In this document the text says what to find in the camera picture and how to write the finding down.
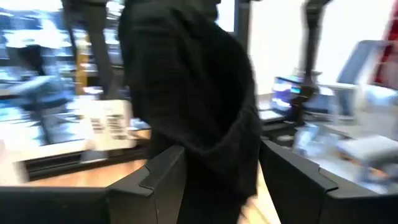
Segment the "black garment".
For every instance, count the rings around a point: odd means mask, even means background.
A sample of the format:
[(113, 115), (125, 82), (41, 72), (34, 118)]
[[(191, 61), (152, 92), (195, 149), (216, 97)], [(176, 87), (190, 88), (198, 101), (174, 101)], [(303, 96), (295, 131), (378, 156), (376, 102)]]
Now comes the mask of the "black garment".
[(126, 0), (118, 39), (151, 154), (185, 149), (177, 224), (238, 224), (257, 192), (262, 123), (249, 57), (217, 25), (221, 0)]

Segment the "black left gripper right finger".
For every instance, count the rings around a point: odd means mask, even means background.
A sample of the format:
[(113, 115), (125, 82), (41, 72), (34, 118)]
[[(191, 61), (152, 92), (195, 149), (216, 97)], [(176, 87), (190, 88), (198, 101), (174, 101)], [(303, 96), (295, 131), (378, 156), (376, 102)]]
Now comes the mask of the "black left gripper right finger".
[(377, 194), (271, 141), (259, 160), (281, 224), (398, 224), (398, 194)]

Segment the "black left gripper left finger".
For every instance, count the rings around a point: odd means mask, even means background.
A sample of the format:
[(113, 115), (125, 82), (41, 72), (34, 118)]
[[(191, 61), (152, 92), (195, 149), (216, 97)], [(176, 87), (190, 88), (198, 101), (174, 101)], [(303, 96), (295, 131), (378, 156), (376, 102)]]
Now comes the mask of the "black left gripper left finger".
[(173, 146), (107, 187), (0, 187), (0, 224), (177, 224), (185, 183)]

